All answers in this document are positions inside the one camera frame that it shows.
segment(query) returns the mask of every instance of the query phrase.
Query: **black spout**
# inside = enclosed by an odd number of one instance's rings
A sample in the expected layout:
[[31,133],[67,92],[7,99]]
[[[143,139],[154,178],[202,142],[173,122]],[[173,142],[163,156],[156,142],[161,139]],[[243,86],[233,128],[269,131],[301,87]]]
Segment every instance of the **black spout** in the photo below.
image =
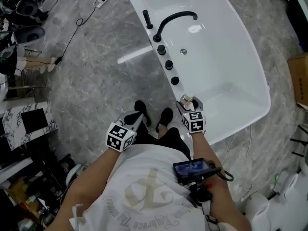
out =
[[154,42],[160,42],[162,40],[161,34],[162,34],[164,27],[167,23],[169,23],[170,21],[172,21],[176,18],[182,17],[182,16],[192,16],[192,18],[195,21],[198,19],[198,15],[194,12],[191,12],[191,11],[178,12],[178,13],[172,14],[171,16],[168,16],[165,20],[162,21],[162,23],[159,26],[157,33],[154,35],[154,37],[153,37]]
[[150,20],[150,16],[149,16],[149,12],[147,10],[142,11],[145,22],[146,22],[146,28],[147,29],[152,29],[153,28],[153,24],[151,23]]

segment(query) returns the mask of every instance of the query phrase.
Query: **white t-shirt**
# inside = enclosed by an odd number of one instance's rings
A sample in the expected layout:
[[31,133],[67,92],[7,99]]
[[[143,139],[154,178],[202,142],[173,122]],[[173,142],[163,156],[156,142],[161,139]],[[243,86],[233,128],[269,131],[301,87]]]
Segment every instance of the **white t-shirt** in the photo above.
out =
[[[187,197],[188,187],[177,183],[173,163],[187,161],[177,150],[157,145],[133,145],[124,151],[102,195],[70,222],[80,231],[204,231],[201,209]],[[223,231],[235,231],[219,224]]]

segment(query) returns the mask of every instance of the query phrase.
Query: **floor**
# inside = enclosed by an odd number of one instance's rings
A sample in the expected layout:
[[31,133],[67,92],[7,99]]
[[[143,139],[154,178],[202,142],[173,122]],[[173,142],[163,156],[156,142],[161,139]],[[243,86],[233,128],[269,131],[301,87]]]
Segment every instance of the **floor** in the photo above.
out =
[[[95,0],[59,0],[43,26],[40,42],[46,56],[60,56],[78,18],[87,18]],[[296,34],[285,13],[284,0],[229,0],[244,22],[262,61],[270,87],[271,109],[267,116],[234,135],[224,167],[235,181],[230,183],[234,201],[243,206],[243,189],[269,195],[275,174],[285,167],[295,170],[299,158],[291,151],[303,146],[290,142],[303,136],[296,126],[305,113],[296,107],[287,59],[298,53]],[[43,10],[55,0],[46,0]],[[59,130],[50,142],[59,157],[70,153],[78,163],[88,164],[106,149],[106,130],[121,113],[143,100],[153,120],[151,133],[167,106],[180,118],[175,98],[154,51],[124,61],[123,56],[149,46],[149,40],[129,0],[109,0],[79,28],[56,70],[38,76],[49,88],[38,97],[52,102]],[[220,159],[232,140],[213,145]],[[247,167],[245,159],[250,144]]]

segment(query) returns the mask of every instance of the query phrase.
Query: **small monitor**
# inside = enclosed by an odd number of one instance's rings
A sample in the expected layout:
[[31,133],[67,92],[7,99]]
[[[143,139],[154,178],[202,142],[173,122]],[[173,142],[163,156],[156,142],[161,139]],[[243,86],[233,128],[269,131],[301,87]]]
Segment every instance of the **small monitor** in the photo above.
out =
[[48,122],[43,109],[21,113],[26,134],[48,127]]
[[203,158],[175,163],[173,168],[178,178],[178,183],[183,185],[201,181],[221,171],[220,167],[215,168],[215,165],[210,165]]

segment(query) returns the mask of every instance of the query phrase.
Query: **printed logo on shirt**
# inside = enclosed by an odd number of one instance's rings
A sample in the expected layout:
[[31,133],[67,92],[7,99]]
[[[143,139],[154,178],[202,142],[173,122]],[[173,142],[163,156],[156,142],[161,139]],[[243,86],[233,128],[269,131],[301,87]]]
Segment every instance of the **printed logo on shirt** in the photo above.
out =
[[[166,206],[168,204],[170,204],[173,201],[173,195],[172,192],[169,191],[163,191],[160,193],[161,197],[166,200],[166,196],[168,194],[170,194],[172,196],[172,199],[166,203],[158,203],[158,202],[154,202],[154,192],[164,186],[164,184],[159,184],[156,182],[157,179],[157,172],[158,169],[157,168],[152,168],[150,169],[150,173],[148,175],[148,177],[145,179],[139,179],[136,182],[130,184],[125,190],[124,190],[124,194],[125,197],[130,205],[130,207],[134,207],[137,204],[143,202],[143,206],[141,209],[154,209],[154,208],[160,208],[163,206]],[[144,196],[144,198],[142,198],[141,200],[138,199],[138,197],[135,195],[132,185],[133,184],[138,184],[140,186],[144,186],[146,187],[146,194]]]
[[191,213],[192,211],[181,206],[179,209],[170,215],[157,215],[154,218],[146,219],[143,218],[142,221],[136,221],[132,218],[131,214],[127,211],[120,212],[116,209],[114,205],[113,196],[108,196],[104,198],[107,204],[110,214],[115,218],[115,224],[125,227],[126,231],[130,230],[169,230],[170,227],[179,226],[182,217]]

